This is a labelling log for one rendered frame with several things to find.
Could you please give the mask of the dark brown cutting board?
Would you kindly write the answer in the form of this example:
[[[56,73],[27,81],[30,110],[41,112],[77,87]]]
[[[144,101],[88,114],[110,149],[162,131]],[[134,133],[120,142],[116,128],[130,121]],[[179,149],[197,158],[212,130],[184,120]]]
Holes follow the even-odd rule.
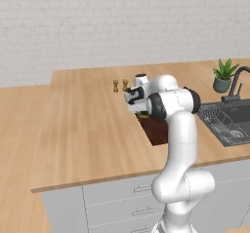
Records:
[[[136,117],[152,146],[168,143],[168,124],[166,121],[158,121],[140,113],[137,113]]]

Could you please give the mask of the green plant in grey pot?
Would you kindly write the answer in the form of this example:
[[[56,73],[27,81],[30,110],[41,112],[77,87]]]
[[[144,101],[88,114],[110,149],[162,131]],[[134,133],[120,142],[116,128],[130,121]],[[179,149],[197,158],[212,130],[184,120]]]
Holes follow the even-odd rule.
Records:
[[[231,77],[234,75],[234,71],[238,66],[238,63],[236,65],[231,65],[230,58],[226,62],[222,62],[222,60],[219,59],[219,68],[213,69],[215,74],[213,89],[217,93],[222,94],[229,89]]]

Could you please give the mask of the grey drawer front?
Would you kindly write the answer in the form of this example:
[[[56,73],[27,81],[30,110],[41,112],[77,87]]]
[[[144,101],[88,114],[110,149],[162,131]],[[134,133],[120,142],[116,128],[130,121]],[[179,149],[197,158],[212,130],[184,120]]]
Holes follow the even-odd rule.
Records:
[[[151,195],[151,191],[134,193],[134,188],[138,185],[152,185],[155,178],[156,175],[143,175],[84,185],[83,193],[86,205],[101,205],[107,202],[118,202],[123,199]]]
[[[125,219],[136,218],[148,214],[132,215],[136,209],[142,210],[146,207],[154,208],[150,214],[161,214],[164,204],[159,203],[152,195],[123,199],[118,202],[107,202],[101,205],[87,206],[87,220],[89,227],[102,226],[107,223],[121,222]]]
[[[126,219],[121,222],[107,223],[102,226],[92,226],[89,233],[131,233],[135,228],[151,227],[159,221],[162,214],[148,214],[137,218]]]

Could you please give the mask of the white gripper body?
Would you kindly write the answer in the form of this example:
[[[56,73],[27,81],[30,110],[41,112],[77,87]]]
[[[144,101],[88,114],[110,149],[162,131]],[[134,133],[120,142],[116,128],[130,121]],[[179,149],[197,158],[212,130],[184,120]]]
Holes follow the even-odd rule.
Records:
[[[147,112],[148,114],[151,113],[151,110],[147,105],[146,99],[135,102],[134,104],[127,104],[127,108],[132,113],[138,113],[138,112]]]

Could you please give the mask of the grey cabinet front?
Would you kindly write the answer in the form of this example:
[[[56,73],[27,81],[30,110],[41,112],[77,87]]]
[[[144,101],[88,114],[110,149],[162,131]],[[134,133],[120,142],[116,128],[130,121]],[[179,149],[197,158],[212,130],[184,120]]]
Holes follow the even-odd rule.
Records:
[[[198,233],[219,233],[238,227],[250,206],[250,160],[205,166],[215,178],[215,190],[192,211]]]

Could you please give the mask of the dark grey tap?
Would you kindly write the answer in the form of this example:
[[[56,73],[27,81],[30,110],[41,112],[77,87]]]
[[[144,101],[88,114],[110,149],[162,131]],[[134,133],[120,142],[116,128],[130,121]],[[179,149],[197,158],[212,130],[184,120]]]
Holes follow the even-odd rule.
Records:
[[[236,70],[231,87],[230,87],[230,90],[229,90],[229,94],[227,96],[221,97],[222,102],[229,103],[229,102],[232,102],[235,100],[240,100],[240,91],[241,91],[242,85],[239,85],[237,94],[234,93],[234,90],[235,90],[239,75],[242,71],[246,71],[246,72],[250,73],[250,67],[249,66],[241,66]]]

